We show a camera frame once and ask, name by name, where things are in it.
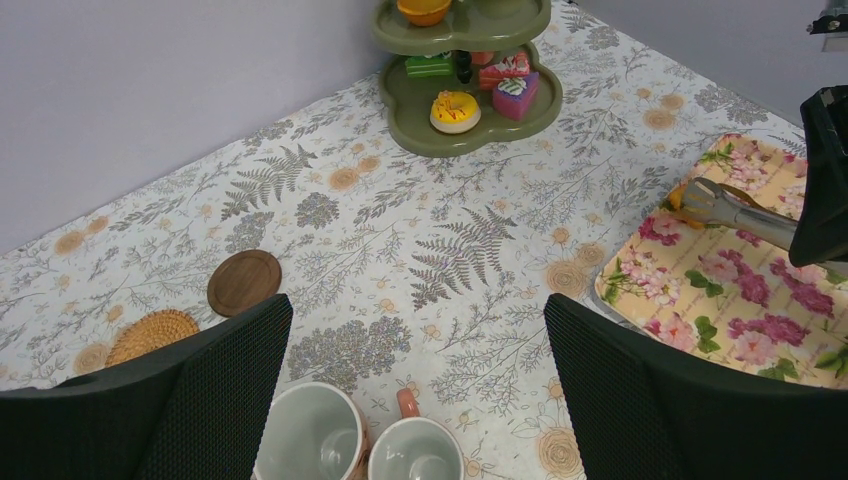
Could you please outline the yellow frosted donut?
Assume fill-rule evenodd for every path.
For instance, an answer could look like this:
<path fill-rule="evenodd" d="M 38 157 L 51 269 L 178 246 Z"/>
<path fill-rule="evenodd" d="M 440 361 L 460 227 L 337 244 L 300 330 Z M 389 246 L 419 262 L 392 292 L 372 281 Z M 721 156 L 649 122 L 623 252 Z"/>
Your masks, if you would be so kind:
<path fill-rule="evenodd" d="M 482 112 L 476 98 L 463 91 L 441 91 L 432 102 L 430 124 L 439 132 L 455 135 L 473 129 Z"/>

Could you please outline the purple candy packet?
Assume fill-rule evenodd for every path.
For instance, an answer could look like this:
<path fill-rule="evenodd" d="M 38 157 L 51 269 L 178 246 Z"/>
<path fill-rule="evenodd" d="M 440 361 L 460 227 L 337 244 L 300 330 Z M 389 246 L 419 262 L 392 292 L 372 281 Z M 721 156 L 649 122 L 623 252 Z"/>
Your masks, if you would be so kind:
<path fill-rule="evenodd" d="M 522 120 L 535 101 L 539 87 L 539 73 L 501 80 L 492 93 L 492 104 L 501 116 L 514 121 Z"/>

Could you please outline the green three-tier serving stand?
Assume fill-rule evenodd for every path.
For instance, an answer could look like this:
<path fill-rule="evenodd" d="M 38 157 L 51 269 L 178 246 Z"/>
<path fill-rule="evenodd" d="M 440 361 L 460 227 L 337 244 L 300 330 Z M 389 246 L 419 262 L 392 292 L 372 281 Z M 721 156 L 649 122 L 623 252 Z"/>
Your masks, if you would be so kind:
<path fill-rule="evenodd" d="M 549 1 L 382 1 L 372 34 L 393 57 L 379 75 L 392 138 L 454 157 L 530 137 L 558 116 L 563 89 L 533 45 Z"/>

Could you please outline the pink strawberry cake slice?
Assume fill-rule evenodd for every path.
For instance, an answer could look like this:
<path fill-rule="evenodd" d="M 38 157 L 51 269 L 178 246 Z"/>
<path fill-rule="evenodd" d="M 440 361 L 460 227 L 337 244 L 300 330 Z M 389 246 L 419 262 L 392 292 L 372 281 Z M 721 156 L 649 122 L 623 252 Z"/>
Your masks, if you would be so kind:
<path fill-rule="evenodd" d="M 526 77 L 531 73 L 530 62 L 527 53 L 518 53 L 504 57 L 500 62 L 486 66 L 479 70 L 478 81 L 481 90 L 492 90 L 502 80 L 509 78 Z"/>

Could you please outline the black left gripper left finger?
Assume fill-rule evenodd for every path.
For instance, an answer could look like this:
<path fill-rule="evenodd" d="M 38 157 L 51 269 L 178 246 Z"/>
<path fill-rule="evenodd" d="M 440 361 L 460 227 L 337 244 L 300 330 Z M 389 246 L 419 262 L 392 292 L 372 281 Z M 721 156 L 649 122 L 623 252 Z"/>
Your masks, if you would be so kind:
<path fill-rule="evenodd" d="M 135 359 L 3 392 L 2 477 L 249 478 L 292 319 L 276 294 Z"/>

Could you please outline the floral tablecloth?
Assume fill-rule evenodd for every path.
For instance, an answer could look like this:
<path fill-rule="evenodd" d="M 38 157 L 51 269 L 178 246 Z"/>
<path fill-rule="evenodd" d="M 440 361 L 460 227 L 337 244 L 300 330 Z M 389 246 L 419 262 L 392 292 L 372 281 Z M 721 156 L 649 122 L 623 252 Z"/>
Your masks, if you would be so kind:
<path fill-rule="evenodd" d="M 584 478 L 547 297 L 603 305 L 601 269 L 691 168 L 798 214 L 803 140 L 578 7 L 553 13 L 536 47 L 564 104 L 534 137 L 407 153 L 369 77 L 4 255 L 2 388 L 104 368 L 155 311 L 217 324 L 210 276 L 258 248 L 295 311 L 283 386 L 335 385 L 373 433 L 408 388 L 468 478 Z"/>

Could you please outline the square yellow cracker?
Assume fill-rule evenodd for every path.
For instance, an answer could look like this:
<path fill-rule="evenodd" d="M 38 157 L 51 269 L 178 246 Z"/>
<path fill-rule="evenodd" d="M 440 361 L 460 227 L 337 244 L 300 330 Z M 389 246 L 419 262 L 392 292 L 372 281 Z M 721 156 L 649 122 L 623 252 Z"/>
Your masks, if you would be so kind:
<path fill-rule="evenodd" d="M 683 209 L 683 195 L 685 191 L 685 184 L 678 185 L 675 189 L 673 189 L 667 196 L 668 204 L 670 205 L 670 211 L 681 221 L 685 222 L 690 228 L 695 230 L 703 230 L 705 225 L 701 222 L 698 222 L 692 218 L 690 218 Z"/>

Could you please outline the dark brown round coaster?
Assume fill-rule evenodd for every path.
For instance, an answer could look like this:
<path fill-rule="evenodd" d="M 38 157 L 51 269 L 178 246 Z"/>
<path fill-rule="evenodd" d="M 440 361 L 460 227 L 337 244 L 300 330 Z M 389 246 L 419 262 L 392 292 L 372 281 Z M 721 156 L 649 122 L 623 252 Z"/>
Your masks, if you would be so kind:
<path fill-rule="evenodd" d="M 245 250 L 216 268 L 207 285 L 207 300 L 216 314 L 232 317 L 275 295 L 281 282 L 282 268 L 275 256 Z"/>

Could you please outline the large pink floral mug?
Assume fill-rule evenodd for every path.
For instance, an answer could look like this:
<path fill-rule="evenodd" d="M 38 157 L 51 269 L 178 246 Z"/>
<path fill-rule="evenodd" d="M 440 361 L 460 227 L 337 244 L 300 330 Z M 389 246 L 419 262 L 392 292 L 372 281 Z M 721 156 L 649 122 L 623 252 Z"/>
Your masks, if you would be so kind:
<path fill-rule="evenodd" d="M 272 401 L 253 477 L 365 479 L 370 449 L 366 418 L 350 396 L 304 383 Z"/>

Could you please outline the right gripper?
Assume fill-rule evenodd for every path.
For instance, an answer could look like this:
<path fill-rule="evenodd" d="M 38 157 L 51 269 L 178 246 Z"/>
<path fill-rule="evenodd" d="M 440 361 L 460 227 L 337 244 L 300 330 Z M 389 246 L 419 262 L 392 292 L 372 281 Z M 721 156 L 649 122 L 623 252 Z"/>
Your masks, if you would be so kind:
<path fill-rule="evenodd" d="M 825 87 L 800 107 L 807 149 L 805 200 L 789 250 L 795 266 L 847 260 L 847 87 Z"/>

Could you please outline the floral snack tray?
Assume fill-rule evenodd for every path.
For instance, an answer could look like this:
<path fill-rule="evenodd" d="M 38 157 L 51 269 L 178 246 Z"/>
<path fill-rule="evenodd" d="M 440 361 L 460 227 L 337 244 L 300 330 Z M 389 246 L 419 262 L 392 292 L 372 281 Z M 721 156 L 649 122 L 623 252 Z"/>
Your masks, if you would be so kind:
<path fill-rule="evenodd" d="M 847 385 L 847 278 L 795 267 L 750 233 L 681 219 L 680 190 L 648 214 L 595 282 L 648 336 L 770 379 Z"/>

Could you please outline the metal tongs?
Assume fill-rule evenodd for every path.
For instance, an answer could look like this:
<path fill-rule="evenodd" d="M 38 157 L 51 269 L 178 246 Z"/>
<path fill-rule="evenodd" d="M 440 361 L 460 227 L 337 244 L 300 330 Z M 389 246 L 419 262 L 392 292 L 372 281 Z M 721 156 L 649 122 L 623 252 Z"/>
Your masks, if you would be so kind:
<path fill-rule="evenodd" d="M 756 208 L 733 197 L 720 184 L 705 177 L 690 180 L 683 195 L 684 212 L 703 224 L 719 224 L 746 231 L 789 254 L 798 220 Z M 847 275 L 845 262 L 828 261 L 817 265 L 838 275 Z"/>

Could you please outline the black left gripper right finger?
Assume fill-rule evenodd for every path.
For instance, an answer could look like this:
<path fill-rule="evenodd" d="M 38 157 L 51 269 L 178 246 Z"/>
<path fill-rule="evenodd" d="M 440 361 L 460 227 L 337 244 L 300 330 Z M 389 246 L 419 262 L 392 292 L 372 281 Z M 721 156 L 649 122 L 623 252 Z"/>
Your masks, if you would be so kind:
<path fill-rule="evenodd" d="M 847 394 L 717 365 L 561 294 L 544 317 L 591 479 L 843 479 Z"/>

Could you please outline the pink swiss roll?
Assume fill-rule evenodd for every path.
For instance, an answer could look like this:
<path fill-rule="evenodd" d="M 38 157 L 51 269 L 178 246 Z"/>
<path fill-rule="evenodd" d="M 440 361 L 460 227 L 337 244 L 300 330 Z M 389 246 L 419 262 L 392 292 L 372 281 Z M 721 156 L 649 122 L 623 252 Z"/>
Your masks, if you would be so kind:
<path fill-rule="evenodd" d="M 493 51 L 472 52 L 471 63 L 476 66 L 486 66 L 492 62 L 494 56 Z"/>

